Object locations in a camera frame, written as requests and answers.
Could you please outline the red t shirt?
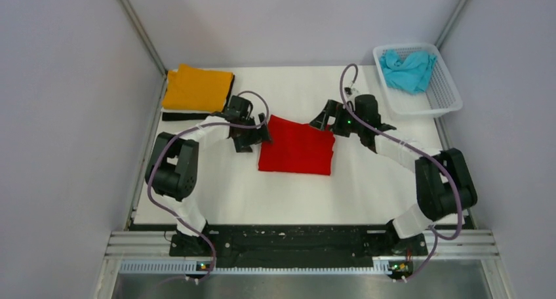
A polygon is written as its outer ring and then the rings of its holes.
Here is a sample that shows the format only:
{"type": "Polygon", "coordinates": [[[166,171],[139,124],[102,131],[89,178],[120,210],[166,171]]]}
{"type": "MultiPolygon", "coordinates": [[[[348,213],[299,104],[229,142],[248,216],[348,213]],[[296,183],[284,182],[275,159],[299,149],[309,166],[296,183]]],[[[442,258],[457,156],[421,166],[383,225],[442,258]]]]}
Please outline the red t shirt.
{"type": "Polygon", "coordinates": [[[275,115],[268,129],[272,141],[261,145],[259,171],[331,175],[333,133],[275,115]]]}

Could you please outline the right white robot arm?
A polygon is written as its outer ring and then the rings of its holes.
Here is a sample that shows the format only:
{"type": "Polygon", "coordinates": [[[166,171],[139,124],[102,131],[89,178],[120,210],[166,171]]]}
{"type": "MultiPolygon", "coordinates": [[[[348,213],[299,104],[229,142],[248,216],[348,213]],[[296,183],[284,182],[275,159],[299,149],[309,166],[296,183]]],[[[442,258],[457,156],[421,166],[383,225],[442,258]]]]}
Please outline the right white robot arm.
{"type": "Polygon", "coordinates": [[[378,102],[371,94],[343,103],[328,100],[309,124],[337,136],[356,134],[364,147],[414,174],[416,203],[386,224],[384,245],[390,253],[404,253],[411,238],[427,229],[447,241],[460,235],[464,209],[477,203],[477,192],[460,150],[424,148],[403,137],[394,126],[382,121],[378,102]]]}

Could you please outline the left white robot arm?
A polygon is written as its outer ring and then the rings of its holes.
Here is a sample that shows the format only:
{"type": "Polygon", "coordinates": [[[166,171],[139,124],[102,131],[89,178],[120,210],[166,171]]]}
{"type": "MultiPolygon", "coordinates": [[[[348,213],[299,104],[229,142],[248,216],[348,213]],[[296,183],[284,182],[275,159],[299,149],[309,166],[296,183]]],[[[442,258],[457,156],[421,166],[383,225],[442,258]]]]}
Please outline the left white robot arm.
{"type": "Polygon", "coordinates": [[[253,146],[271,141],[270,110],[253,116],[250,100],[237,94],[222,111],[208,114],[200,123],[179,133],[161,132],[154,141],[145,182],[149,200],[177,222],[178,233],[186,235],[185,246],[194,255],[206,253],[210,237],[195,200],[198,163],[202,151],[231,140],[237,153],[251,153],[253,146]]]}

